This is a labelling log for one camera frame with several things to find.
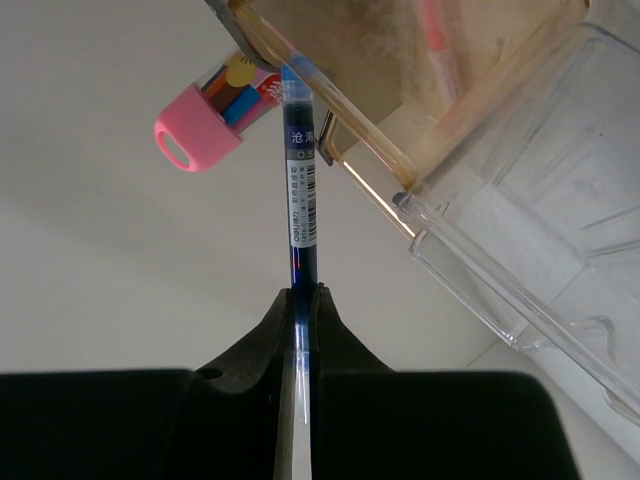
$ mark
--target white surface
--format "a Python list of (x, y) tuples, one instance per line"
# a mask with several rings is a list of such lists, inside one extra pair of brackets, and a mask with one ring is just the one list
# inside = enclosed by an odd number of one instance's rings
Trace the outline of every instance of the white surface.
[[(215, 171), (156, 114), (232, 41), (201, 0), (0, 2), (0, 369), (196, 367), (289, 281), (279, 113)], [(395, 367), (467, 365), (493, 336), (319, 165), (320, 275)]]
[(582, 480), (637, 480), (640, 466), (531, 359), (497, 342), (471, 366), (478, 370), (516, 370), (536, 377), (553, 397)]

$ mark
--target pink plastic handle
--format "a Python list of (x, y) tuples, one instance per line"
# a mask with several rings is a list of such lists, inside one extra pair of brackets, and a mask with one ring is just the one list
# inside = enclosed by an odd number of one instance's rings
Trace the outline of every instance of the pink plastic handle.
[[(189, 86), (158, 115), (154, 135), (162, 153), (186, 172), (210, 169), (242, 143), (196, 85)], [(184, 151), (189, 163), (169, 150), (167, 135)]]

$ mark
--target clear plastic container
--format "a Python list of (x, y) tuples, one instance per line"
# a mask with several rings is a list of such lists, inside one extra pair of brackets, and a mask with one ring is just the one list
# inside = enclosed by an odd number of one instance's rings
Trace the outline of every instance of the clear plastic container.
[(640, 6), (230, 6), (264, 58), (314, 62), (291, 67), (339, 120), (327, 149), (415, 257), (509, 344), (550, 340), (637, 420)]

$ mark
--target white label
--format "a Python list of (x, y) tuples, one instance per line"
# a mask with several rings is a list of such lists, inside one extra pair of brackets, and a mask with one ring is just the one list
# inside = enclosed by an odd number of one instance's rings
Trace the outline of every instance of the white label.
[(289, 229), (292, 247), (316, 244), (316, 164), (310, 160), (287, 160)]

